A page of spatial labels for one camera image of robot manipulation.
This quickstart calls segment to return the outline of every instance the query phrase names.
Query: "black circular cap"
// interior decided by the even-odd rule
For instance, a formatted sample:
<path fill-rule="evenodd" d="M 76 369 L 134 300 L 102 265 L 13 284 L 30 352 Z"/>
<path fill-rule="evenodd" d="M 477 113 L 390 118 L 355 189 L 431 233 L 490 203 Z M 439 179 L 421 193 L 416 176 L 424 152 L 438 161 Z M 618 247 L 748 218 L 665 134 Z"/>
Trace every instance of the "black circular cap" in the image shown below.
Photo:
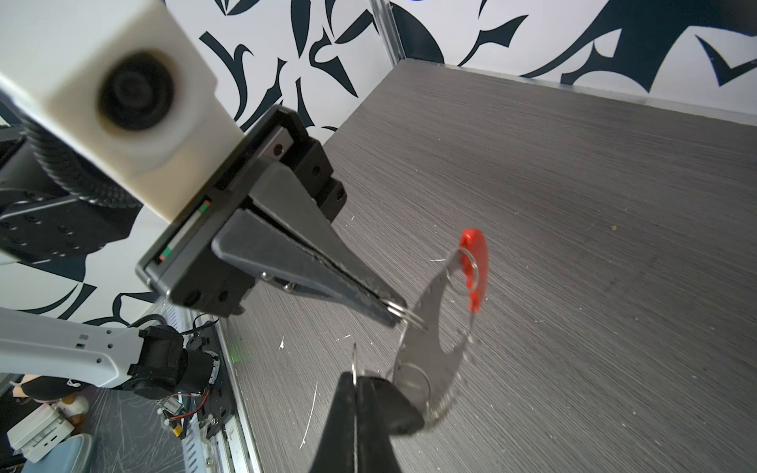
<path fill-rule="evenodd" d="M 173 101 L 173 80 L 154 56 L 139 53 L 116 66 L 100 94 L 100 111 L 123 129 L 157 125 Z"/>

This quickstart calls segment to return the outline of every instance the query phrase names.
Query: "black cable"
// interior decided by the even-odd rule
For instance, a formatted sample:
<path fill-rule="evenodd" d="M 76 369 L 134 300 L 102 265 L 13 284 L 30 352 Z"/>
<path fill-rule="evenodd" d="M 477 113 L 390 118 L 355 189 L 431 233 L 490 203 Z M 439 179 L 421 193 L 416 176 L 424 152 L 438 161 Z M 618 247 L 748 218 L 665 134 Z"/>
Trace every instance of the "black cable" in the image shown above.
<path fill-rule="evenodd" d="M 199 316 L 195 317 L 195 320 L 199 319 L 201 316 L 204 316 L 206 314 L 200 314 Z M 208 327 L 212 327 L 213 325 L 217 324 L 219 320 L 221 320 L 220 317 L 216 317 L 215 320 L 212 322 L 205 322 L 204 324 L 200 325 L 199 327 L 195 328 L 195 320 L 192 320 L 192 330 L 187 330 L 181 332 L 181 335 L 189 335 L 199 332 L 200 330 L 204 330 Z"/>
<path fill-rule="evenodd" d="M 99 207 L 137 208 L 142 203 L 95 165 L 38 123 L 23 118 L 26 139 L 44 171 L 71 195 Z"/>
<path fill-rule="evenodd" d="M 140 319 L 135 320 L 131 325 L 129 325 L 129 327 L 139 327 L 145 322 L 150 322 L 151 320 L 157 320 L 161 325 L 168 325 L 166 319 L 161 314 L 148 314 Z"/>

